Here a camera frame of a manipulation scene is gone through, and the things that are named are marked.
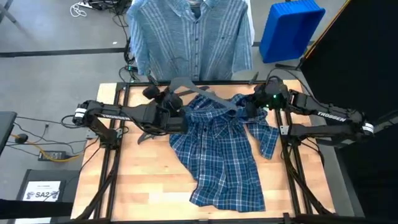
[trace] blue plaid shirt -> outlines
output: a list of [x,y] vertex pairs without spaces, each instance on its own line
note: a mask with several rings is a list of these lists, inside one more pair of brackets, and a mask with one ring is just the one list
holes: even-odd
[[136,0],[128,10],[139,75],[158,80],[230,80],[252,70],[248,5],[206,0],[197,19],[187,0]]
[[279,131],[268,126],[264,110],[248,118],[245,95],[235,95],[231,102],[238,106],[236,112],[196,96],[185,108],[188,133],[170,135],[170,145],[198,182],[192,203],[239,212],[264,211],[259,174],[243,125],[260,141],[261,154],[267,159],[274,153]]

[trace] gray floor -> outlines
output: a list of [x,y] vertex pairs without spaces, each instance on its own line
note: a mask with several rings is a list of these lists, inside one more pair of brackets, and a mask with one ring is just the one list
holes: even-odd
[[[0,0],[0,4],[4,5],[5,2]],[[76,2],[13,0],[9,12],[18,23],[15,25],[6,18],[0,23],[0,52],[124,47],[123,31],[113,23],[112,14],[85,9],[87,17],[74,18],[69,8]],[[283,0],[251,2],[256,41],[260,41],[270,6]],[[326,9],[326,15],[313,39],[324,31],[345,0],[316,2]],[[274,64],[262,63],[257,47],[253,48],[253,55],[255,71],[236,74],[235,80],[248,80],[256,71],[260,72],[259,79],[264,79],[269,70],[274,68]],[[284,63],[296,65],[298,60]],[[123,65],[122,54],[0,58],[0,111],[16,111],[21,116],[59,121],[62,116],[73,113],[78,103],[94,99],[100,83],[118,82],[118,70]],[[275,75],[294,79],[283,71],[275,72]],[[307,83],[301,73],[297,72],[297,75]],[[44,123],[22,119],[17,122],[38,135],[44,130]],[[70,130],[51,124],[45,136],[58,141],[74,141],[83,139],[83,134],[83,130]],[[76,144],[76,150],[82,147],[82,144]],[[36,152],[34,148],[24,149]],[[46,149],[70,152],[65,146]],[[341,215],[352,215],[336,156],[332,150],[322,151],[325,153],[325,172],[336,210]],[[34,156],[6,148],[0,157],[0,198],[15,199],[26,169],[78,170],[80,165],[81,160],[64,164],[38,162]]]

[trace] wooden table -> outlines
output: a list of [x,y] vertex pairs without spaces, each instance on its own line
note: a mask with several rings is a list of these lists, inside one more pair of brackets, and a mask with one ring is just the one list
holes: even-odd
[[[286,80],[284,82],[288,88],[302,91],[297,80]],[[97,100],[113,104],[115,87],[115,83],[101,84]],[[128,106],[137,106],[149,102],[142,95],[144,88],[131,87]],[[237,93],[250,94],[253,92],[253,88],[254,85],[216,85],[211,86],[208,91],[214,91],[222,98],[231,98]],[[184,104],[188,104],[195,95],[196,93],[184,96]],[[120,102],[123,102],[123,97],[123,94],[121,94]],[[294,123],[311,125],[308,116],[292,114],[292,119]],[[277,127],[273,111],[268,114],[267,121],[270,126]],[[109,124],[108,119],[104,119],[102,122]],[[112,220],[275,218],[281,217],[284,212],[289,212],[291,216],[294,216],[285,165],[280,158],[282,149],[280,141],[277,142],[272,159],[267,160],[261,157],[257,141],[248,133],[264,192],[266,211],[239,213],[231,210],[218,210],[214,206],[198,207],[190,203],[190,195],[197,183],[177,159],[169,145],[169,136],[156,137],[154,140],[147,140],[137,145],[138,137],[142,134],[142,131],[135,127],[132,122],[127,122],[126,126],[129,126],[130,131],[123,137]],[[85,152],[83,162],[97,148],[98,144],[89,147]],[[327,209],[334,211],[319,155],[305,146],[300,146],[299,149],[308,187]],[[104,149],[100,149],[82,170],[72,218],[77,217],[83,211],[96,193],[103,156]],[[301,211],[305,211],[300,190],[298,190],[298,196]],[[105,214],[107,198],[108,192],[104,195],[102,217]]]

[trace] white cable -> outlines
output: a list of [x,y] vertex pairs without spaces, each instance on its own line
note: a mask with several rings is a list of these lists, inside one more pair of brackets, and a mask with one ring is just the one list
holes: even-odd
[[78,3],[73,4],[72,6],[70,6],[70,14],[73,17],[79,17],[79,16],[86,17],[87,16],[87,13],[85,11],[79,9],[79,4]]

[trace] blue plastic crate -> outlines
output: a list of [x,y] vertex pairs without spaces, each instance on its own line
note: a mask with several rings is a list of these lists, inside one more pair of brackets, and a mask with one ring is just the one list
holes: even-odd
[[273,4],[260,43],[262,61],[301,57],[324,14],[313,0]]

